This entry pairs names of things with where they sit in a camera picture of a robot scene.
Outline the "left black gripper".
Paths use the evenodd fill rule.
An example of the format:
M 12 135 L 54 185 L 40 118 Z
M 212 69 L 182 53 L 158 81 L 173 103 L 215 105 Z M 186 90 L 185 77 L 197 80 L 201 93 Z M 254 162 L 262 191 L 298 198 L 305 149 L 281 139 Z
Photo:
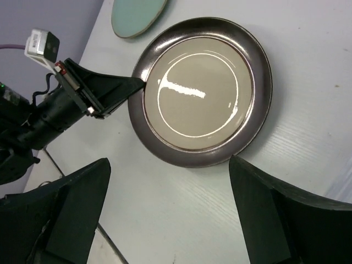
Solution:
M 56 138 L 83 116 L 104 119 L 145 87 L 140 78 L 96 73 L 68 58 L 54 67 L 59 87 L 35 107 L 29 138 Z

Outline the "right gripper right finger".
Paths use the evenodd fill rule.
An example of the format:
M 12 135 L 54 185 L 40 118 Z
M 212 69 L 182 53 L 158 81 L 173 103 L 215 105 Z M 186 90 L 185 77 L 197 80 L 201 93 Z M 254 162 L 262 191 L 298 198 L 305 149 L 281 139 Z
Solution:
M 232 156 L 229 175 L 251 263 L 351 263 L 351 204 Z

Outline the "brown rimmed cream plate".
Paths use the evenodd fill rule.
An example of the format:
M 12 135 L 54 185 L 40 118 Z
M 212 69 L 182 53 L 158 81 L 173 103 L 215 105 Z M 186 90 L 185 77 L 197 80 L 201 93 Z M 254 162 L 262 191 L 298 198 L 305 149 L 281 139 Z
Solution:
M 159 159 L 214 166 L 245 149 L 272 101 L 272 72 L 255 36 L 230 20 L 184 20 L 159 34 L 133 71 L 145 87 L 129 98 L 133 129 Z

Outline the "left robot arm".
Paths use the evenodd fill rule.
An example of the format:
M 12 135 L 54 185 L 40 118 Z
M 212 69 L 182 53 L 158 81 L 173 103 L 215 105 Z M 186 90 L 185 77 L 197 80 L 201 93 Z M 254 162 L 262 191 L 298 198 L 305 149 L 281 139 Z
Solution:
M 136 77 L 113 76 L 87 70 L 70 58 L 54 72 L 58 86 L 36 91 L 28 101 L 1 85 L 1 184 L 14 182 L 39 163 L 41 150 L 83 116 L 105 119 L 131 95 L 143 89 Z

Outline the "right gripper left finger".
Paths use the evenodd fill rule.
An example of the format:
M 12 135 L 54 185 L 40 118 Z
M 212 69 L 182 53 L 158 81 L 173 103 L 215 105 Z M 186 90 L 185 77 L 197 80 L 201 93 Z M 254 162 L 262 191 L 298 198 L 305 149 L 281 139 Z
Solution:
M 1 263 L 87 263 L 106 198 L 107 158 L 1 199 Z

